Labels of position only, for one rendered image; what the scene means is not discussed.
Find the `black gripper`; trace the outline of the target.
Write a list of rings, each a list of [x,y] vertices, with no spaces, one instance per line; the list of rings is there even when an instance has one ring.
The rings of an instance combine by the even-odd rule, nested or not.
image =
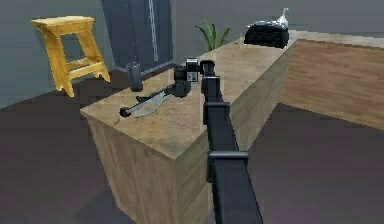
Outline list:
[[[169,94],[184,98],[191,90],[191,83],[186,80],[186,68],[184,66],[177,66],[174,69],[174,83],[161,90],[150,93],[148,96],[136,96],[137,103],[131,107],[121,107],[119,114],[121,117],[128,118],[133,116],[135,118],[144,117],[155,112],[161,104],[170,97]]]

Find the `grey knife blade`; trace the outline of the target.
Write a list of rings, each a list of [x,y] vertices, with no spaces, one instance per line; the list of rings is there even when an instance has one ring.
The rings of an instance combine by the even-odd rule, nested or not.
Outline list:
[[[147,116],[157,110],[157,108],[168,98],[164,92],[140,104],[139,108],[133,112],[135,118]]]

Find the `dark grey cup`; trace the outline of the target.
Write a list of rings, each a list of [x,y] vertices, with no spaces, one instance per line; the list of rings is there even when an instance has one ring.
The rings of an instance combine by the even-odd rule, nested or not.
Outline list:
[[[133,92],[141,92],[143,90],[140,64],[131,62],[126,65],[129,86]]]

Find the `wooden kitchen counter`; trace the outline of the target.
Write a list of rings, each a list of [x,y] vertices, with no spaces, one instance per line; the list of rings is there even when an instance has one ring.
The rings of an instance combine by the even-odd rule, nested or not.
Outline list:
[[[215,76],[147,116],[121,90],[82,111],[136,224],[384,224],[384,38],[235,40]]]

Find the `yellow wooden stool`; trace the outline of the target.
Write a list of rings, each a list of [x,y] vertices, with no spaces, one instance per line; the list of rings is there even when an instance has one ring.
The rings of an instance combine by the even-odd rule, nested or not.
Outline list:
[[[95,22],[89,16],[32,19],[42,34],[55,88],[74,96],[73,80],[88,74],[111,80],[92,33]]]

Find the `green house plant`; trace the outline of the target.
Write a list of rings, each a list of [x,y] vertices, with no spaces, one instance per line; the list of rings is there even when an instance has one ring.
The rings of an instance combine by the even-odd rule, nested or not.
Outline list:
[[[202,24],[203,27],[197,26],[197,29],[201,32],[206,41],[207,46],[205,47],[205,50],[209,52],[223,46],[231,29],[227,28],[222,36],[219,37],[217,27],[214,23],[209,24],[206,20],[202,20]]]

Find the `black toaster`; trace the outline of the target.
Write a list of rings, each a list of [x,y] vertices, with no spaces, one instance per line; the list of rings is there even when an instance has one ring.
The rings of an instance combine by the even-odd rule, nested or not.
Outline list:
[[[288,26],[277,21],[256,21],[248,26],[244,43],[284,49],[288,45]]]

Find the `white bottle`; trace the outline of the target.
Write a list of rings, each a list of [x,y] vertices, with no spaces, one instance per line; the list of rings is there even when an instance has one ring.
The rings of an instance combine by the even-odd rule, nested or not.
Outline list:
[[[289,9],[288,8],[284,8],[283,12],[282,12],[281,16],[279,17],[279,19],[277,20],[277,22],[280,23],[280,24],[283,24],[285,26],[288,26],[289,25],[289,23],[288,23],[288,12],[289,12]]]

